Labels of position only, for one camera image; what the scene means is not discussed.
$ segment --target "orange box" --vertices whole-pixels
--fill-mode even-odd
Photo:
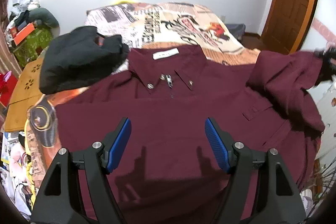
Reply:
[[[29,23],[26,27],[24,27],[21,31],[17,33],[14,37],[15,45],[19,45],[22,40],[24,40],[28,34],[35,30],[33,23]]]

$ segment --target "curtain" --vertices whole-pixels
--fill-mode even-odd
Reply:
[[[14,55],[8,50],[4,31],[9,24],[7,15],[8,0],[0,0],[0,73],[12,71],[16,78],[21,74],[21,68]]]

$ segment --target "door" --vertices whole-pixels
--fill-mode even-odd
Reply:
[[[271,51],[297,51],[310,27],[317,0],[273,0],[261,36]]]

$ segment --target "shirt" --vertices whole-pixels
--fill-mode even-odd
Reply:
[[[178,54],[154,60],[165,50],[133,49],[128,71],[56,107],[59,137],[70,151],[101,141],[122,117],[131,120],[120,164],[108,175],[128,224],[210,223],[229,176],[206,138],[208,117],[250,149],[275,147],[302,188],[324,130],[306,91],[322,61],[311,52],[262,51],[256,64],[225,66],[207,60],[199,46],[181,46]],[[80,182],[93,217],[84,174]],[[243,218],[251,214],[256,183],[255,172]]]

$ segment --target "shirt sleeve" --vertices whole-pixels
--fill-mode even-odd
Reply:
[[[324,124],[307,92],[320,74],[322,60],[312,52],[283,55],[261,51],[247,86],[267,97],[292,121],[322,132]]]

